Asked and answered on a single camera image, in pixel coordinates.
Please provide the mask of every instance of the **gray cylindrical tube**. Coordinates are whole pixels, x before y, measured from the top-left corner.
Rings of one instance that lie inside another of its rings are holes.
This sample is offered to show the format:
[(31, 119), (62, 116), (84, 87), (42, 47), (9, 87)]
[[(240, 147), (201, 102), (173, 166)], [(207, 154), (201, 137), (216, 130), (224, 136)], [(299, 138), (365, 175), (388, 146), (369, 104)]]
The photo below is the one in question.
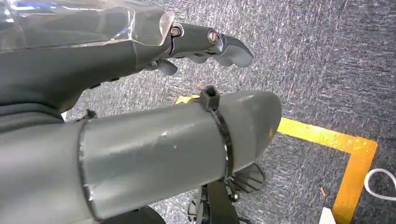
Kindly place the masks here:
[[(237, 171), (269, 144), (281, 105), (273, 93), (248, 91), (222, 97), (219, 110)], [(215, 181), (226, 169), (223, 139), (198, 103), (92, 120), (80, 150), (91, 203), (102, 219)]]
[(78, 175), (82, 122), (25, 112), (0, 117), (0, 124), (12, 128), (0, 134), (0, 223), (92, 223)]

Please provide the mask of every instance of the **white object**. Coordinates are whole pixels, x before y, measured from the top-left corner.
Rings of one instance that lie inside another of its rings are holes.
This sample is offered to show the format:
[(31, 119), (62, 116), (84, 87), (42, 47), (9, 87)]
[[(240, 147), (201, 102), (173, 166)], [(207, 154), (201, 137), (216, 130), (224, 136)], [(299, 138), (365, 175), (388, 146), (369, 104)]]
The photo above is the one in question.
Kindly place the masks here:
[(63, 120), (66, 120), (66, 115), (67, 115), (67, 111), (65, 111), (65, 112), (63, 112), (63, 113), (61, 114)]
[(368, 181), (370, 180), (372, 175), (374, 175), (375, 173), (379, 173), (379, 172), (386, 173), (386, 175), (388, 175), (392, 179), (393, 184), (395, 185), (395, 188), (396, 188), (396, 177), (393, 176), (393, 174), (391, 174), (389, 171), (387, 171), (385, 169), (380, 169), (380, 168), (373, 169), (366, 175), (366, 178), (364, 178), (364, 188), (366, 188), (366, 191), (374, 197), (378, 197), (378, 198), (384, 199), (384, 200), (396, 201), (396, 197), (379, 195), (370, 189), (370, 186), (368, 185)]
[(328, 208), (323, 208), (322, 215), (320, 216), (319, 224), (336, 224), (333, 213)]

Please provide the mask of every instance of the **clear plastic cover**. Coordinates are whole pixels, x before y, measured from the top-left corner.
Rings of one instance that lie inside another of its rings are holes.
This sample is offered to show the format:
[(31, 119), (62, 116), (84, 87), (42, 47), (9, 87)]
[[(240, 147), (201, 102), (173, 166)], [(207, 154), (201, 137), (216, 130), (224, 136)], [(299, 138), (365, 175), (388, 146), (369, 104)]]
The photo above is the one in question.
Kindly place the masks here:
[(0, 52), (121, 41), (159, 46), (174, 17), (136, 0), (2, 0)]

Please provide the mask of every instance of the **black metal ring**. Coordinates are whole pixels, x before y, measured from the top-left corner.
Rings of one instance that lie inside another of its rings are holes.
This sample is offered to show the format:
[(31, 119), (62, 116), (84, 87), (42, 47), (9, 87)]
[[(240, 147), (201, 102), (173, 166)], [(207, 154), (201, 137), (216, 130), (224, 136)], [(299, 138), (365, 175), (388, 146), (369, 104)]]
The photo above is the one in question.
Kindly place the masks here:
[(208, 111), (220, 131), (224, 142), (224, 149), (226, 151), (226, 172), (224, 178), (231, 177), (233, 174), (234, 158), (233, 158), (233, 144), (228, 125), (224, 120), (223, 115), (218, 110), (220, 103), (220, 94), (213, 86), (207, 86), (201, 91), (198, 102), (205, 111)]

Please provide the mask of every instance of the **yellow tape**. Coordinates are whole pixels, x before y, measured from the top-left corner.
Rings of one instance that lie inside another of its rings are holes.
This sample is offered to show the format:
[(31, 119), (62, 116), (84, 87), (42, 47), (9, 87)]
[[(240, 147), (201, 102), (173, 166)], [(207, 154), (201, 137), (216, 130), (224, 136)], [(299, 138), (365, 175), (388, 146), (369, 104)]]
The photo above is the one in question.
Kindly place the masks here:
[[(187, 103), (198, 97), (179, 97), (176, 104)], [(287, 118), (281, 119), (278, 132), (351, 154), (332, 208), (337, 224), (350, 223), (364, 186), (364, 178), (377, 150), (377, 143)]]

